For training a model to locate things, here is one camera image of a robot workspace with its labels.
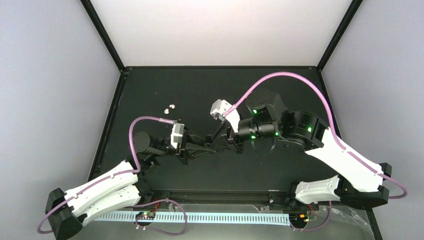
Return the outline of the black earbud charging case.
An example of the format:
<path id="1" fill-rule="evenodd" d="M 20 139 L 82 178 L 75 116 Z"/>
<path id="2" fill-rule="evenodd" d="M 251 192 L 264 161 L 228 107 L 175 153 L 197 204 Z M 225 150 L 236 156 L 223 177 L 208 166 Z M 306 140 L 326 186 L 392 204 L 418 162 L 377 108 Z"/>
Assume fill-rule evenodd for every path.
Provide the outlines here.
<path id="1" fill-rule="evenodd" d="M 219 137 L 217 135 L 209 134 L 205 137 L 204 146 L 208 148 L 216 148 Z"/>

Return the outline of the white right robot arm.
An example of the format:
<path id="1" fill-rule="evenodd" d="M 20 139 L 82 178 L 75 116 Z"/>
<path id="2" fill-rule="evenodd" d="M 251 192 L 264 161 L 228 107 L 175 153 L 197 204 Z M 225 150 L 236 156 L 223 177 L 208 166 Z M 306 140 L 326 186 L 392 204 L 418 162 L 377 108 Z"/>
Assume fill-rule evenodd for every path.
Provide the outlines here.
<path id="1" fill-rule="evenodd" d="M 251 114 L 248 119 L 242 119 L 224 99 L 211 106 L 210 115 L 229 125 L 225 139 L 230 149 L 240 153 L 245 142 L 271 139 L 322 161 L 336 172 L 323 180 L 293 182 L 284 196 L 290 209 L 315 202 L 341 202 L 367 210 L 388 203 L 383 175 L 391 174 L 389 164 L 361 160 L 355 151 L 341 148 L 341 140 L 324 120 L 309 112 L 289 111 L 275 92 L 254 90 L 245 104 Z"/>

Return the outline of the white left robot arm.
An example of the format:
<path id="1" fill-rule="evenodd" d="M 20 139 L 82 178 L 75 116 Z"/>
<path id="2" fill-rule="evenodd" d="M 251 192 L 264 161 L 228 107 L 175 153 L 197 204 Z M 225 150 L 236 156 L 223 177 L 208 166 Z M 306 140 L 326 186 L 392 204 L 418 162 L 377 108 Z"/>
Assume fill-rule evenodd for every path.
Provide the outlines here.
<path id="1" fill-rule="evenodd" d="M 55 239 L 68 240 L 94 219 L 122 208 L 158 205 L 156 193 L 145 179 L 146 171 L 159 165 L 158 157 L 173 156 L 187 164 L 219 151 L 216 134 L 202 137 L 182 124 L 175 125 L 170 137 L 142 131 L 129 139 L 134 155 L 83 185 L 49 193 L 45 219 Z"/>

